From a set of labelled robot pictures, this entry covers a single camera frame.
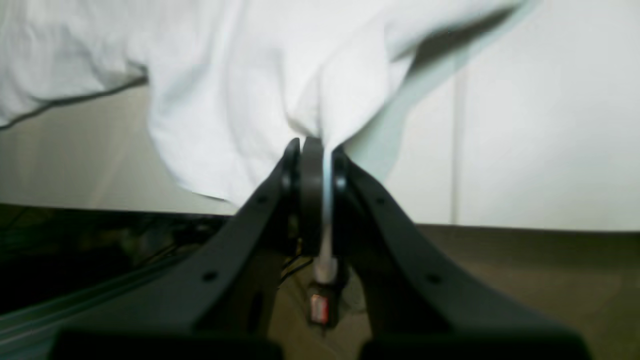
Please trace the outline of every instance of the white fabric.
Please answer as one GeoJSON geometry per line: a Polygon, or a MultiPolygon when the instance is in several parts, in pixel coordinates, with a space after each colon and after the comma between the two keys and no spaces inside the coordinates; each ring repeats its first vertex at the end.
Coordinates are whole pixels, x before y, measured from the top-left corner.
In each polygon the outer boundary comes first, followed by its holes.
{"type": "Polygon", "coordinates": [[[348,139],[421,40],[514,0],[5,0],[0,126],[148,76],[149,131],[188,190],[242,204],[291,138],[348,139]]]}

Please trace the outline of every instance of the brown floor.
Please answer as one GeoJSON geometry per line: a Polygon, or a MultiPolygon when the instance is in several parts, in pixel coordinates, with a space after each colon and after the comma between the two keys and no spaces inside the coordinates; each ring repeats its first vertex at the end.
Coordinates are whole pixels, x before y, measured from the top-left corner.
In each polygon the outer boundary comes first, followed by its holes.
{"type": "MultiPolygon", "coordinates": [[[[577,329],[594,359],[640,359],[640,235],[421,229],[485,283],[577,329]]],[[[350,311],[325,338],[309,329],[302,303],[310,277],[306,269],[281,287],[269,337],[289,360],[356,359],[371,336],[366,314],[350,311]]]]}

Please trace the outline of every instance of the black bracket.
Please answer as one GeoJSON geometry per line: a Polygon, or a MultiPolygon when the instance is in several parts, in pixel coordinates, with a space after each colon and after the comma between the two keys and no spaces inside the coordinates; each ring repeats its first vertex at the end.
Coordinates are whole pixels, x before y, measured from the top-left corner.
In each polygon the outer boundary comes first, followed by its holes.
{"type": "MultiPolygon", "coordinates": [[[[321,158],[319,140],[307,139],[302,154],[293,140],[215,237],[169,274],[66,327],[52,357],[281,358],[264,337],[285,257],[298,238],[306,255],[317,254],[321,158]]],[[[362,280],[373,333],[362,359],[589,359],[576,332],[442,254],[340,149],[333,171],[334,251],[362,280]]]]}

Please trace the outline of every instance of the screw hole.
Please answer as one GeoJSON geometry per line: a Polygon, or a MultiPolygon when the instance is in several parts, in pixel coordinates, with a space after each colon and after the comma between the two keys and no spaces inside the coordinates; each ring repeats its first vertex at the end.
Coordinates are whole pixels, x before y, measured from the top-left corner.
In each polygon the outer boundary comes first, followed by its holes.
{"type": "Polygon", "coordinates": [[[427,274],[426,279],[431,284],[440,284],[442,282],[442,278],[436,274],[427,274]]]}
{"type": "Polygon", "coordinates": [[[218,277],[218,273],[215,271],[210,271],[210,272],[206,272],[204,273],[204,275],[202,276],[202,280],[204,282],[209,282],[209,281],[213,281],[218,277]]]}

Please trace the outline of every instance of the cable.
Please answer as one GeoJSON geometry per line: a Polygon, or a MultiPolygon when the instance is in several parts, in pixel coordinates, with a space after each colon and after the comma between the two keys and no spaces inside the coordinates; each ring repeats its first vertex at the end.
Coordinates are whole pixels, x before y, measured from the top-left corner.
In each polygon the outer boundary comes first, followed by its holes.
{"type": "Polygon", "coordinates": [[[296,272],[299,272],[300,270],[306,268],[307,266],[311,265],[311,263],[313,263],[314,260],[311,259],[309,261],[307,261],[306,263],[299,265],[293,269],[291,269],[290,272],[287,272],[286,274],[284,274],[284,276],[280,279],[280,284],[282,284],[285,280],[287,280],[288,278],[291,277],[291,275],[295,274],[296,272]]]}
{"type": "Polygon", "coordinates": [[[148,263],[150,263],[153,259],[156,258],[160,258],[161,256],[165,256],[167,254],[169,254],[172,250],[177,250],[178,246],[176,246],[176,244],[169,244],[163,248],[161,248],[160,250],[156,251],[155,253],[151,254],[149,257],[147,257],[146,259],[144,259],[143,261],[140,261],[140,263],[138,264],[138,268],[139,267],[143,267],[145,265],[147,265],[148,263]]]}
{"type": "Polygon", "coordinates": [[[293,258],[291,258],[291,260],[287,261],[286,263],[284,263],[284,265],[282,265],[282,270],[288,268],[289,266],[293,265],[293,263],[295,263],[300,257],[302,257],[302,255],[296,255],[293,258]]]}

